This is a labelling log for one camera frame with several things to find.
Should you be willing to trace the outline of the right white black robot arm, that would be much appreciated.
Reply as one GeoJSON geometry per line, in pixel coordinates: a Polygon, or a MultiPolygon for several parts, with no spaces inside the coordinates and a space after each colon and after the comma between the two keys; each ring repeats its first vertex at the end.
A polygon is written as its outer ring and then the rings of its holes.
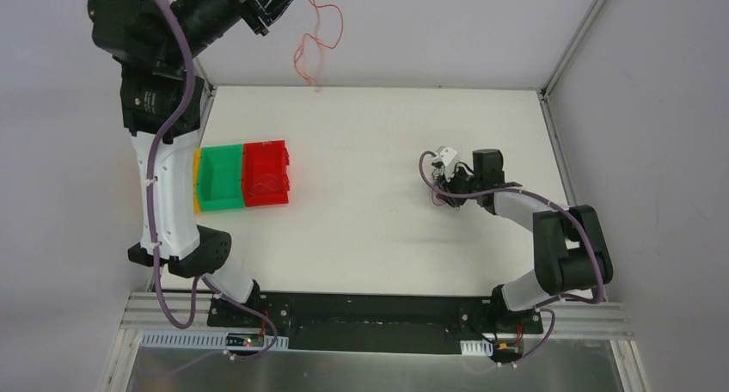
{"type": "Polygon", "coordinates": [[[445,185],[462,205],[474,200],[494,216],[522,226],[532,234],[533,267],[526,274],[496,286],[486,319],[507,332],[536,308],[560,298],[598,304],[613,266],[594,208],[559,205],[517,182],[507,181],[499,150],[476,150],[472,163],[455,163],[445,185]]]}

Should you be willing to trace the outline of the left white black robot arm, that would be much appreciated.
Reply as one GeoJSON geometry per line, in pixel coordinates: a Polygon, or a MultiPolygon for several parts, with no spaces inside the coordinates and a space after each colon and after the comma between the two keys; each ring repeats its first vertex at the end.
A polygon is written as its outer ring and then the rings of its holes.
{"type": "Polygon", "coordinates": [[[131,262],[201,277],[232,298],[229,314],[252,327],[262,304],[254,279],[230,261],[230,234],[198,225],[193,158],[205,79],[194,59],[238,22],[265,35],[293,0],[88,0],[94,44],[121,67],[123,125],[138,159],[144,227],[131,262]]]}

